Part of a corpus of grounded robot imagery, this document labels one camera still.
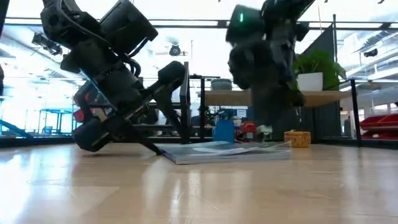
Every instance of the wooden tabletop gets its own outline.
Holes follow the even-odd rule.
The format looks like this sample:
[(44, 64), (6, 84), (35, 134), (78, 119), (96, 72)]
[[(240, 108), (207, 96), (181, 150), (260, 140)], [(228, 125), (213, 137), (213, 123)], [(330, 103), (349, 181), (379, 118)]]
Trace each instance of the wooden tabletop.
[[(317, 107), (350, 97), (350, 92), (303, 91), (305, 107)], [(206, 91), (207, 106), (251, 106), (249, 91)]]
[(1, 149), (0, 223), (398, 223), (398, 151), (177, 166), (137, 144)]

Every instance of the book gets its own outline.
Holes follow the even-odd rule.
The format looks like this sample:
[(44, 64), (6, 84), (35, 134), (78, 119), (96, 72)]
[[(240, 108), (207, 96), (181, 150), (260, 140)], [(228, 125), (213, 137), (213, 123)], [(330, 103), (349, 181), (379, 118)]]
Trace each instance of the book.
[(158, 144), (157, 147), (176, 164), (290, 159), (289, 144), (280, 142), (231, 144), (215, 141), (185, 145)]

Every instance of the white pot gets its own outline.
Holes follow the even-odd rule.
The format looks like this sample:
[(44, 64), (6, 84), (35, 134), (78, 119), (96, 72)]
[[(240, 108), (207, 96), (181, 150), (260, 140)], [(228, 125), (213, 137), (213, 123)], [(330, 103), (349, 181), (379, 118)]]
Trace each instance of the white pot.
[(301, 91), (322, 91), (323, 74), (322, 72), (300, 74), (297, 83)]

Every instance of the green leaves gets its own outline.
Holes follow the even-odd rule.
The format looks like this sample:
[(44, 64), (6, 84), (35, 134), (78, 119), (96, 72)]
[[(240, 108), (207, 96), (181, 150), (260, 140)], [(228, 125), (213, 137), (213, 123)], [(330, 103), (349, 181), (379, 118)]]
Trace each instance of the green leaves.
[(308, 55), (299, 55), (294, 62), (296, 78), (304, 73), (323, 73), (323, 90), (338, 90), (340, 76), (347, 79), (346, 71), (339, 63), (333, 61), (331, 54), (322, 50), (314, 50)]

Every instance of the potted plant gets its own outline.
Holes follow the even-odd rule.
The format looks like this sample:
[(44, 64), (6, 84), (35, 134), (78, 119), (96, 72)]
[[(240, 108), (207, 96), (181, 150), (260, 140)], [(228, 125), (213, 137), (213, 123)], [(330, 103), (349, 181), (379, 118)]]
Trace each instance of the potted plant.
[(294, 62), (294, 70), (298, 88), (302, 91), (338, 90), (338, 77), (346, 79), (343, 67), (322, 50), (299, 55)]

